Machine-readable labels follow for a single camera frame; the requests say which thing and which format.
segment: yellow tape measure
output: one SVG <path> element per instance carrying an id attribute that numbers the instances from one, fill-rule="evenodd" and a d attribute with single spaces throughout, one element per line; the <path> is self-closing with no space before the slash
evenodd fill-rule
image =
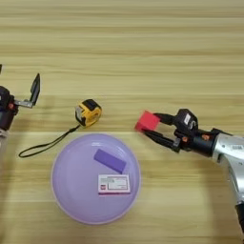
<path id="1" fill-rule="evenodd" d="M 88 99 L 75 108 L 75 117 L 78 122 L 88 127 L 94 124 L 102 115 L 102 108 L 94 100 Z"/>
<path id="2" fill-rule="evenodd" d="M 79 122 L 78 126 L 69 129 L 67 132 L 63 133 L 52 142 L 36 145 L 26 150 L 23 150 L 22 152 L 19 153 L 19 156 L 30 157 L 47 151 L 48 149 L 54 147 L 56 144 L 62 141 L 68 134 L 72 132 L 76 132 L 81 125 L 85 128 L 91 126 L 96 121 L 98 121 L 101 115 L 102 115 L 102 108 L 94 100 L 88 99 L 82 102 L 81 104 L 79 104 L 75 108 L 75 117 Z"/>

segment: wood grain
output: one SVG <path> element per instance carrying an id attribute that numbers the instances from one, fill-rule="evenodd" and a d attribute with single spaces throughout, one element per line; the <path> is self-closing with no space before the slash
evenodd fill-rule
<path id="1" fill-rule="evenodd" d="M 1 0 L 1 85 L 27 98 L 40 72 L 33 110 L 21 110 L 1 171 L 0 243 L 240 243 L 232 194 L 209 159 L 160 148 L 133 126 L 144 110 L 191 109 L 203 129 L 244 133 L 244 1 Z M 86 98 L 100 122 L 30 159 L 18 152 L 75 125 Z M 170 135 L 172 128 L 160 126 Z M 54 202 L 54 158 L 72 139 L 106 132 L 138 158 L 142 189 L 132 210 L 104 226 L 79 224 Z"/>

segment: red sponge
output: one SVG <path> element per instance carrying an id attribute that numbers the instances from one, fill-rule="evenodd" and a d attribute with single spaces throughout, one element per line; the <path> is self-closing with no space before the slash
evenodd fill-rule
<path id="1" fill-rule="evenodd" d="M 139 132 L 142 132 L 143 129 L 154 131 L 159 122 L 160 119 L 157 116 L 144 111 L 134 128 Z"/>

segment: small card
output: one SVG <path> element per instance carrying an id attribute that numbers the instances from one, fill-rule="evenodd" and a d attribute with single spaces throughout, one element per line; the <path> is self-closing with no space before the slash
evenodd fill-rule
<path id="1" fill-rule="evenodd" d="M 128 174 L 99 174 L 99 194 L 128 194 L 131 192 Z"/>

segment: black lanyard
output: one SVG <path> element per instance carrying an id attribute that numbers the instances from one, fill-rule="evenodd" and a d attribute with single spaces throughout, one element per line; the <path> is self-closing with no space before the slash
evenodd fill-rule
<path id="1" fill-rule="evenodd" d="M 36 145 L 36 146 L 31 147 L 31 148 L 23 150 L 22 152 L 19 153 L 19 157 L 22 157 L 22 158 L 30 157 L 30 156 L 34 156 L 34 155 L 37 155 L 39 153 L 42 153 L 44 151 L 47 151 L 48 149 L 54 147 L 60 141 L 62 141 L 68 134 L 77 131 L 80 128 L 80 126 L 81 125 L 78 125 L 78 126 L 76 126 L 74 128 L 71 128 L 70 130 L 68 130 L 67 132 L 65 132 L 64 134 L 62 134 L 61 136 L 59 136 L 58 138 L 56 138 L 54 141 L 52 141 L 50 143 Z M 44 148 L 44 149 L 42 149 L 40 151 L 37 151 L 37 152 L 30 153 L 30 154 L 25 154 L 26 152 L 29 152 L 29 151 L 32 151 L 32 150 L 36 150 L 36 149 L 41 149 L 41 148 Z"/>

